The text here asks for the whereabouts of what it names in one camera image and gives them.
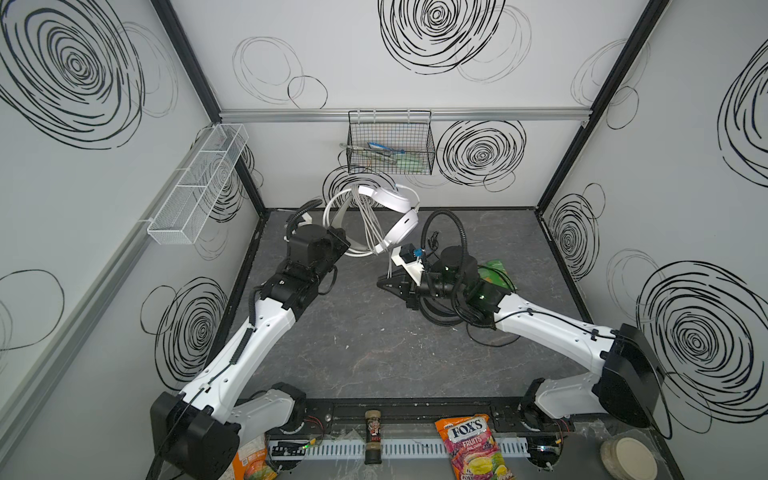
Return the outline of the black headphones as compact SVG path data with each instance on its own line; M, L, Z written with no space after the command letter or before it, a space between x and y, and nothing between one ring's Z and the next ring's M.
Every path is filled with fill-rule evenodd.
M441 298L421 297L419 311L430 323L441 327L454 327L477 320L477 315L458 299L448 299L445 303Z

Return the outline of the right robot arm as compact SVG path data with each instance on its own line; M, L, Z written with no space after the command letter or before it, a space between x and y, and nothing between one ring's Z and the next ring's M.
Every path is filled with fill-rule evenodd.
M638 328L595 325L540 307L518 295L505 273L499 275L500 283L488 281L468 252L458 216L445 209L429 216L431 220L438 217L456 226L458 244L438 252L427 237L418 245L405 243L417 225L417 215L404 214L374 247L377 253L388 253L394 265L379 278L379 288L399 297L432 324L525 338L585 368L581 375L538 378L531 383L517 407L526 428L542 431L572 416L592 414L607 414L637 428L655 427L654 413L664 400L665 374Z

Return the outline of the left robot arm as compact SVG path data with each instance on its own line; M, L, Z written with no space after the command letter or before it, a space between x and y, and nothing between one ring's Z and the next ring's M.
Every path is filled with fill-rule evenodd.
M193 479L218 479L242 445L276 427L300 427L305 395L296 388L276 385L248 401L241 394L349 248L342 229L302 223L320 204L306 202L287 221L287 256L252 291L248 318L235 336L179 393L163 393L153 403L154 457L147 478L159 478L169 463Z

